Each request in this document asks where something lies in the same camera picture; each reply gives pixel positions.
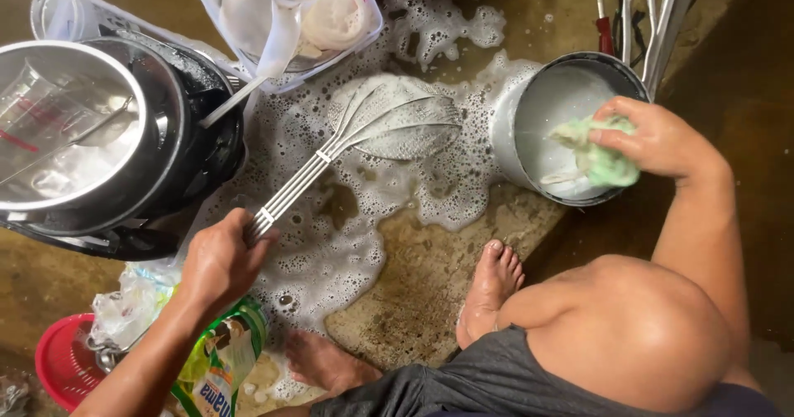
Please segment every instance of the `red handle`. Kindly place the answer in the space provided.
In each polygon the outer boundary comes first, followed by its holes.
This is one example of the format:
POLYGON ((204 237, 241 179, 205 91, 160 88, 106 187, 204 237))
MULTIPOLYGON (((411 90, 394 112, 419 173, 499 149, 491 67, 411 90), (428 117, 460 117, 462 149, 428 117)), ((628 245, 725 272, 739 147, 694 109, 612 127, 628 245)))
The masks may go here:
POLYGON ((615 48, 612 46, 612 29, 609 26, 609 17, 599 18, 595 21, 598 27, 598 50, 604 54, 615 55, 615 48))

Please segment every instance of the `hand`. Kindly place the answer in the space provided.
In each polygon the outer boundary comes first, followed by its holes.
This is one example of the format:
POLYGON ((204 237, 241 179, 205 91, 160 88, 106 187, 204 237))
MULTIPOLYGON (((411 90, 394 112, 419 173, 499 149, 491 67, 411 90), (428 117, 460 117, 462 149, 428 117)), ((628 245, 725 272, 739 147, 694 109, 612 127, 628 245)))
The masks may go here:
POLYGON ((249 249, 243 228, 252 218, 245 209, 233 209, 216 225, 196 233, 187 250, 178 294, 216 314, 251 288, 265 252, 279 238, 278 230, 272 229, 249 249))
POLYGON ((646 171, 678 179, 693 175, 730 173, 717 149, 683 119, 659 105, 613 97, 601 106, 594 120, 620 115, 637 129, 627 135, 619 130, 593 130, 590 141, 620 150, 646 171))

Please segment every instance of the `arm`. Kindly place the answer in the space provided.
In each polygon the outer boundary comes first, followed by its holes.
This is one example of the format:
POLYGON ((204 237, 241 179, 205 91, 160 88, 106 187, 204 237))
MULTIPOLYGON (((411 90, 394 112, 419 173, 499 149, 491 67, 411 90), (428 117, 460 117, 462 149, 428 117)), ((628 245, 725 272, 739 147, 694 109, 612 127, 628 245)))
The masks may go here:
POLYGON ((676 180, 652 261, 696 283, 720 310, 731 334, 732 367, 724 381, 758 388, 747 371, 749 319, 730 166, 684 120, 658 105, 615 97, 595 118, 615 114, 628 117, 635 133, 598 131, 591 140, 676 180))
POLYGON ((158 415, 193 344, 224 306, 251 287, 275 235, 247 249, 243 227, 251 214, 234 209, 198 232, 183 267, 182 283, 144 338, 72 415, 158 415))

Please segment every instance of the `gray shorts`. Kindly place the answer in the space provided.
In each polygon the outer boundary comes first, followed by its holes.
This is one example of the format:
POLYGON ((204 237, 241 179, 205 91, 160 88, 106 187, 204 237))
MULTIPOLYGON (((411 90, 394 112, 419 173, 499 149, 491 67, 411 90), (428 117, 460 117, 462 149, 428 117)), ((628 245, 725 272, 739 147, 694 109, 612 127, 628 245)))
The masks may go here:
POLYGON ((503 417, 670 416, 605 399, 544 371, 518 326, 483 336, 439 369, 412 364, 315 403, 311 416, 422 417, 436 411, 503 417))

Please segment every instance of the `red basket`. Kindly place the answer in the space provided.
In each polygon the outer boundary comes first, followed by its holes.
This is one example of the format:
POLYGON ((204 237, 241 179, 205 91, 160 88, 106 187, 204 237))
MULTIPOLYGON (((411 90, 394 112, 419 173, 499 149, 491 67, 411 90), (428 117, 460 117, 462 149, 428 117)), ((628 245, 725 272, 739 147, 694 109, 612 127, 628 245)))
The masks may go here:
POLYGON ((93 313, 67 316, 52 324, 36 346, 36 374, 47 393, 68 412, 106 376, 86 346, 93 322, 93 313))

